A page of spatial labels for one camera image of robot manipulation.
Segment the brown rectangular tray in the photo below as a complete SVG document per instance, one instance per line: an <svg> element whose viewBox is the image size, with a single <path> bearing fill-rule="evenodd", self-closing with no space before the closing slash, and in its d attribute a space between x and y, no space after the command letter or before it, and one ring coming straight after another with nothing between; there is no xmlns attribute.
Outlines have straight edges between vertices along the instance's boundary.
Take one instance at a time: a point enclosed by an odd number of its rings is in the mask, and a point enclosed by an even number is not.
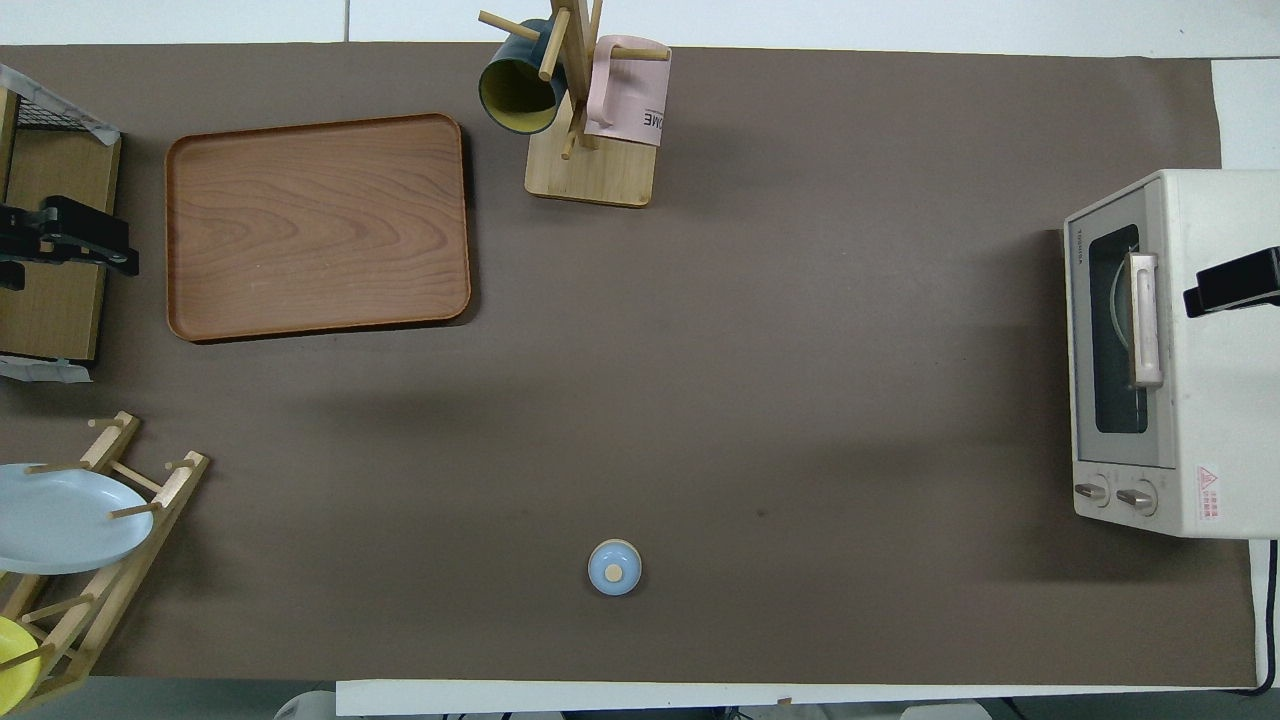
<svg viewBox="0 0 1280 720"><path fill-rule="evenodd" d="M462 135L447 115L187 136L165 176L169 327L183 340L445 320L471 296Z"/></svg>

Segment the yellow plate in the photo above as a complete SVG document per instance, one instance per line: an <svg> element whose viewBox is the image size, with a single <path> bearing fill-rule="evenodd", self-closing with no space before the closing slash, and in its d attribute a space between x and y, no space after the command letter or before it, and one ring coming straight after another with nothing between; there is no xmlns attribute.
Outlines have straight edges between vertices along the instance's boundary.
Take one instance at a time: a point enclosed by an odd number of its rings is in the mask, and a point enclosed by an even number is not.
<svg viewBox="0 0 1280 720"><path fill-rule="evenodd" d="M31 633L8 618L0 618L0 662L33 650L36 638ZM40 675L40 659L35 659L0 673L0 715L27 697Z"/></svg>

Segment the black cable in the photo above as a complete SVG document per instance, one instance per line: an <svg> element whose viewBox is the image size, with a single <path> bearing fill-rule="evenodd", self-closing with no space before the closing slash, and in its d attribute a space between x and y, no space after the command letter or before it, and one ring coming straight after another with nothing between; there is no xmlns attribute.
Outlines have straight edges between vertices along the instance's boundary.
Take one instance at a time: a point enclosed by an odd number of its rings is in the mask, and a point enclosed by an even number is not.
<svg viewBox="0 0 1280 720"><path fill-rule="evenodd" d="M1262 619L1267 635L1267 676L1252 691L1226 691L1231 694L1256 697L1271 689L1276 682L1276 541L1271 541L1271 559L1267 562L1267 614Z"/></svg>
<svg viewBox="0 0 1280 720"><path fill-rule="evenodd" d="M1016 703L1014 703L1014 698L1011 698L1011 697L1002 697L1002 698L1000 698L1000 701L1004 702L1005 705L1007 705L1009 710L1014 711L1014 715L1018 716L1018 720L1027 720L1027 716L1023 715L1021 708L1018 707Z"/></svg>

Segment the mug handle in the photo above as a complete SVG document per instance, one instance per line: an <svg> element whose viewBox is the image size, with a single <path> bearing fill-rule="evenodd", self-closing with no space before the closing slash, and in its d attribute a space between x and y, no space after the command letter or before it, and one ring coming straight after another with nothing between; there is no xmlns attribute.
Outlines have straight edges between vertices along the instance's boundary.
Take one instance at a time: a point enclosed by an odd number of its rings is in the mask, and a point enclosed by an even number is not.
<svg viewBox="0 0 1280 720"><path fill-rule="evenodd" d="M604 108L604 94L609 87L609 55L617 42L598 42L591 58L591 87L586 91L586 117L604 127L613 124Z"/></svg>

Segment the white toaster oven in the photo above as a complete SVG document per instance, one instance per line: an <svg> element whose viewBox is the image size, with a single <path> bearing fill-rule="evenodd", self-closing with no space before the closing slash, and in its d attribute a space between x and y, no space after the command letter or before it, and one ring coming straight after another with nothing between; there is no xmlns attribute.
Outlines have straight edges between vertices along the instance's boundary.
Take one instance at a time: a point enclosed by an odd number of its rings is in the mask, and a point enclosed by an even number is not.
<svg viewBox="0 0 1280 720"><path fill-rule="evenodd" d="M1075 511L1280 537L1280 170L1161 170L1064 240Z"/></svg>

